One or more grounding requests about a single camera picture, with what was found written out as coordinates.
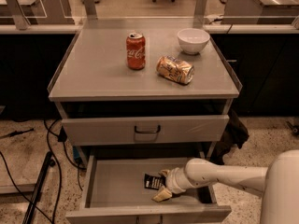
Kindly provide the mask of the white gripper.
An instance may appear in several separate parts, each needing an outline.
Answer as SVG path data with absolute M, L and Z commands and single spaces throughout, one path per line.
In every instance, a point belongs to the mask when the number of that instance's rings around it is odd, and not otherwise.
M 185 175 L 183 168 L 177 167 L 171 171 L 168 169 L 163 169 L 159 172 L 159 175 L 166 177 L 166 187 L 161 186 L 157 193 L 152 197 L 152 200 L 156 203 L 170 199 L 172 197 L 172 193 L 183 193 L 191 186 L 191 183 Z

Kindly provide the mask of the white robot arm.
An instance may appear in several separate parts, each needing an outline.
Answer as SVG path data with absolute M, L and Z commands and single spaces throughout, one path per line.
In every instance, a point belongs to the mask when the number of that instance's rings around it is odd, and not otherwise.
M 188 189 L 223 185 L 260 195 L 260 224 L 299 224 L 299 150 L 279 154 L 267 167 L 227 166 L 194 158 L 185 166 L 163 170 L 165 183 L 157 203 Z

